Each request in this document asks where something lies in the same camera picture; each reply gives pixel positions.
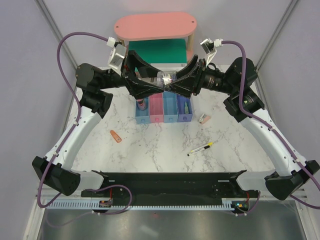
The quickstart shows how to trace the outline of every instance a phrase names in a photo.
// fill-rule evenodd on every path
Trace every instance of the white marble tabletop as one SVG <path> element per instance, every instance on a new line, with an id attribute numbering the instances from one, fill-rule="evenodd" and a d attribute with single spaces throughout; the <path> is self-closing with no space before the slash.
<path id="1" fill-rule="evenodd" d="M 192 96 L 191 122 L 137 124 L 135 99 L 125 87 L 113 94 L 111 107 L 78 152 L 73 169 L 102 172 L 267 171 L 273 165 L 255 138 L 225 110 L 226 94 L 202 89 Z M 73 104 L 70 119 L 76 114 Z M 204 125 L 201 114 L 211 116 Z M 114 130 L 122 142 L 110 134 Z M 187 153 L 213 142 L 198 154 Z"/>

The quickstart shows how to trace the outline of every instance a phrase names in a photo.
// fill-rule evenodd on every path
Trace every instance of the marker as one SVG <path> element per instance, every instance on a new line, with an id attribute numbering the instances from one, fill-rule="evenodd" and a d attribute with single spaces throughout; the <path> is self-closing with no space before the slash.
<path id="1" fill-rule="evenodd" d="M 208 144 L 206 144 L 206 145 L 204 145 L 204 146 L 201 146 L 201 147 L 198 147 L 198 148 L 196 148 L 196 149 L 193 149 L 193 150 L 191 150 L 191 152 L 188 153 L 187 155 L 188 155 L 188 156 L 191 156 L 191 155 L 193 155 L 193 154 L 202 152 L 202 151 L 210 148 L 212 144 L 213 144 L 213 142 L 209 142 Z"/>

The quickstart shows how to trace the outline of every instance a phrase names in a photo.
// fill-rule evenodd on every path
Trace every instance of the gray floor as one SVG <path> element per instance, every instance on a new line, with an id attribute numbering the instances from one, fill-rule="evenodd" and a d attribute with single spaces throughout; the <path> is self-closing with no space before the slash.
<path id="1" fill-rule="evenodd" d="M 62 224 L 84 210 L 46 210 Z M 306 240 L 293 201 L 259 202 L 248 216 L 219 211 L 146 211 L 86 215 L 61 228 L 44 224 L 39 240 Z"/>

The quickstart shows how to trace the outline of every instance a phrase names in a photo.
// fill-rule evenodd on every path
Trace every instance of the gray wall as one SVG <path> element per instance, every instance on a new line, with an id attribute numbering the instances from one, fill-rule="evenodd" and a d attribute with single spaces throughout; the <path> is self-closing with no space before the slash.
<path id="1" fill-rule="evenodd" d="M 300 1 L 260 71 L 274 121 L 308 160 L 320 157 L 320 1 Z M 320 193 L 306 185 L 314 205 Z M 312 210 L 320 226 L 320 211 Z"/>
<path id="2" fill-rule="evenodd" d="M 43 0 L 63 35 L 86 31 L 115 37 L 114 24 L 124 16 L 140 13 L 183 11 L 197 20 L 194 51 L 204 51 L 199 41 L 223 38 L 239 41 L 247 56 L 257 62 L 290 0 Z M 100 40 L 78 37 L 67 41 L 78 64 L 106 66 L 110 49 Z M 231 64 L 240 54 L 224 47 L 216 64 Z"/>
<path id="3" fill-rule="evenodd" d="M 0 32 L 0 239 L 18 240 L 39 183 L 31 163 L 59 138 L 71 94 L 57 66 L 58 42 L 35 1 L 1 1 Z"/>

